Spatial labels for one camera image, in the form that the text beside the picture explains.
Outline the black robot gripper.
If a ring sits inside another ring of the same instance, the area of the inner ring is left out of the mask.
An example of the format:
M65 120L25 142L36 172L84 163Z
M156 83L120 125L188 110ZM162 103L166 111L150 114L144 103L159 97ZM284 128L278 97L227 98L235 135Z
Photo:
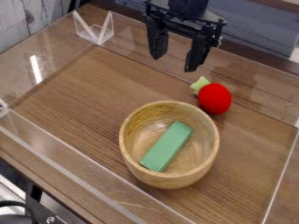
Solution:
M166 28L184 36L190 36L192 32L199 33L192 38L191 50L187 52L186 73L194 72L204 63L211 46L220 45L222 29L227 21L210 11L208 2L210 0L144 0L148 49L155 60L168 50Z

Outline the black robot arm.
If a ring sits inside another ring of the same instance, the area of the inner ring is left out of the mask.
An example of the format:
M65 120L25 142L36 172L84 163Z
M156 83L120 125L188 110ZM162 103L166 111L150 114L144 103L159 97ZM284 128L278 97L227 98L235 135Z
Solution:
M191 39L184 72L204 63L212 47L220 46L224 17L208 9L210 0L144 0L144 23L150 54L159 60L168 51L168 33Z

